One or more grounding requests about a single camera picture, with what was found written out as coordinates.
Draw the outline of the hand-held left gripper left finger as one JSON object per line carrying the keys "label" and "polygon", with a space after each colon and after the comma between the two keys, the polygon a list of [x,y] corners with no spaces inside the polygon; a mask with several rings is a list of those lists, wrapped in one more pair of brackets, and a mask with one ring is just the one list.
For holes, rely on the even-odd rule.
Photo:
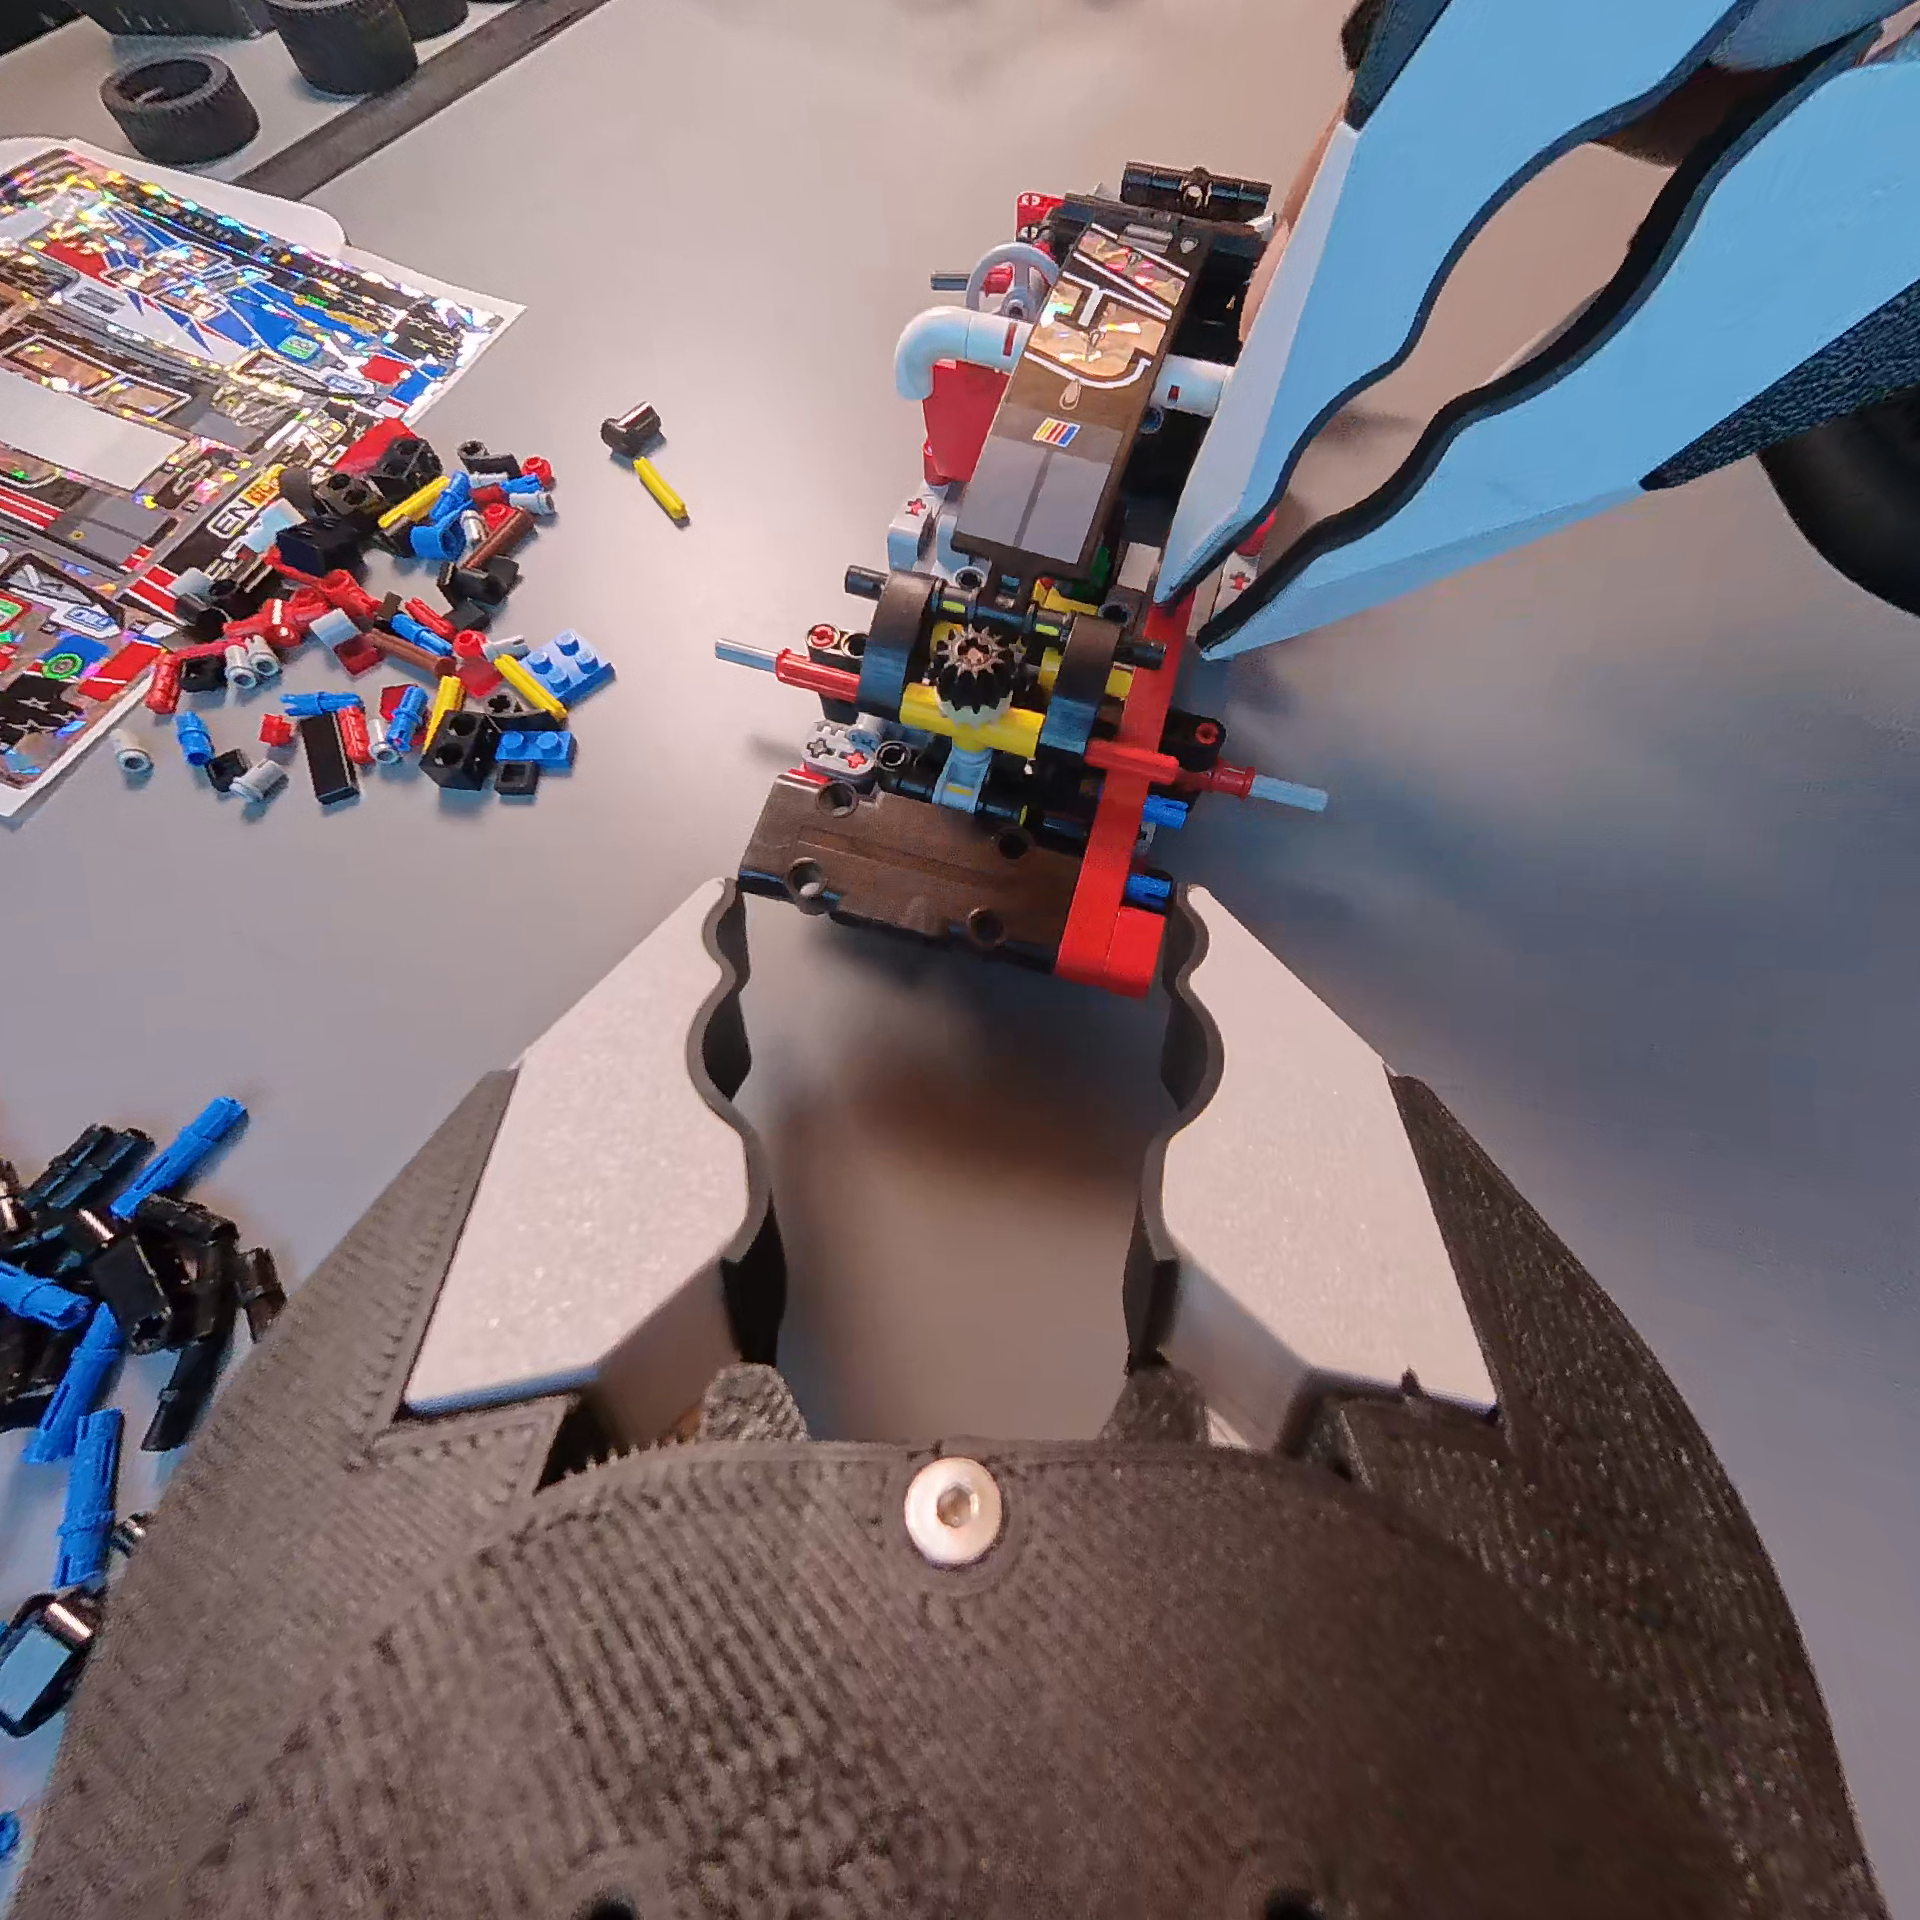
{"label": "hand-held left gripper left finger", "polygon": [[748,972],[746,908],[709,880],[521,1053],[409,1412],[580,1390],[608,1430],[668,1432],[775,1356],[784,1254],[735,1103]]}

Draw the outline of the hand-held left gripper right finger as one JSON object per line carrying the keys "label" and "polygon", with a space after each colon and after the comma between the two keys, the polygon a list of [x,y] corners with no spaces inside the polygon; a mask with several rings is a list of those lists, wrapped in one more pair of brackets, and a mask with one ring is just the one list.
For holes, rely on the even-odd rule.
{"label": "hand-held left gripper right finger", "polygon": [[1167,935],[1171,1128],[1127,1258],[1131,1360],[1215,1437],[1290,1446],[1331,1390],[1497,1404],[1387,1068],[1205,886]]}

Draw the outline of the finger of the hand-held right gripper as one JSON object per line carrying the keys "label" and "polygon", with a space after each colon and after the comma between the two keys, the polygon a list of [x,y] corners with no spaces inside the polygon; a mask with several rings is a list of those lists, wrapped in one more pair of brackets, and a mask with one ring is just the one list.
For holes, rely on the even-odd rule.
{"label": "finger of the hand-held right gripper", "polygon": [[1640,118],[1732,30],[1732,3],[1451,3],[1384,11],[1176,511],[1159,599],[1283,496],[1301,448],[1417,340],[1477,229],[1559,152]]}
{"label": "finger of the hand-held right gripper", "polygon": [[1679,451],[1915,287],[1915,44],[1843,42],[1757,143],[1664,187],[1613,277],[1293,536],[1195,646],[1227,659],[1645,492]]}

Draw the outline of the red black lego beam assembly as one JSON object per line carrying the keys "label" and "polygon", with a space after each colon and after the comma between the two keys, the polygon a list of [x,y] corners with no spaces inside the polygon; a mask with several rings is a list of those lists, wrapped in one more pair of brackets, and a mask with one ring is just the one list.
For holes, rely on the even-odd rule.
{"label": "red black lego beam assembly", "polygon": [[739,862],[746,892],[1138,996],[1172,880],[1157,835],[1249,800],[1227,728],[1176,703],[1185,638],[1140,589],[849,571],[865,631],[735,666],[824,703]]}

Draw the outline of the lego race car model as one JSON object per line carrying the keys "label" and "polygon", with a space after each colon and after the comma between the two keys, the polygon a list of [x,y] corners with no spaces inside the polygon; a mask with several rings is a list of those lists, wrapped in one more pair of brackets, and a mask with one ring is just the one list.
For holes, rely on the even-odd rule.
{"label": "lego race car model", "polygon": [[1274,187],[1131,159],[1116,189],[1021,194],[1011,243],[896,346],[924,412],[924,484],[883,570],[851,566],[863,628],[719,659],[813,693],[797,776],[1082,858],[1136,678],[1161,546],[1241,347]]}

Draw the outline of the pile of mixed lego pieces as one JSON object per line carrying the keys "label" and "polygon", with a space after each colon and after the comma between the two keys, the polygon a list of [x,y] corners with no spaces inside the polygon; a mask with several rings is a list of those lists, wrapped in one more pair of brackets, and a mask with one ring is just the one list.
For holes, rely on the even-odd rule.
{"label": "pile of mixed lego pieces", "polygon": [[186,767],[250,813],[298,763],[325,810],[394,770],[531,800],[577,760],[575,708],[616,678],[586,636],[500,622],[556,484],[539,453],[469,438],[444,464],[400,428],[332,469],[282,469],[239,543],[163,580],[175,628],[116,640],[75,693],[92,718],[136,693]]}

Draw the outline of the person's right hand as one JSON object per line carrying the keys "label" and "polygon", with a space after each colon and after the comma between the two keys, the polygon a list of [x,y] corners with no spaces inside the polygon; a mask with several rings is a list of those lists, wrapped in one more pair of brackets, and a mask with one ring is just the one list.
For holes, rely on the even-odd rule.
{"label": "person's right hand", "polygon": [[1671,170],[1708,166],[1757,143],[1835,71],[1835,61],[1812,58],[1751,74],[1703,64],[1659,102],[1591,141]]}

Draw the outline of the pile of black blue pins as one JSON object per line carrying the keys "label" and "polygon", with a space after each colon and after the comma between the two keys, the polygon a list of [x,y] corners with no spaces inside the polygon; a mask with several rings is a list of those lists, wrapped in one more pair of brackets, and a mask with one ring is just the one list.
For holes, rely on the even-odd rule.
{"label": "pile of black blue pins", "polygon": [[28,1467],[65,1475],[50,1579],[5,1613],[5,1738],[34,1734],[66,1704],[109,1575],[152,1522],[119,1500],[123,1363],[170,1360],[137,1448],[171,1456],[199,1427],[235,1327],[266,1338],[284,1309],[272,1252],[191,1196],[247,1122],[250,1109],[219,1095],[170,1143],[95,1122],[31,1180],[2,1165],[5,1430],[23,1432]]}

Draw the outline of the holographic sticker sheet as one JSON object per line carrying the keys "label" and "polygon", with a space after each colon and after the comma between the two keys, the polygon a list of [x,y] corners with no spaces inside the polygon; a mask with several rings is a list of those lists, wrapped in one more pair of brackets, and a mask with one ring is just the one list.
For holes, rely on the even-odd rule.
{"label": "holographic sticker sheet", "polygon": [[339,255],[50,151],[2,172],[7,818],[136,693],[75,687],[159,589],[219,559],[288,464],[434,405],[521,306],[360,246]]}

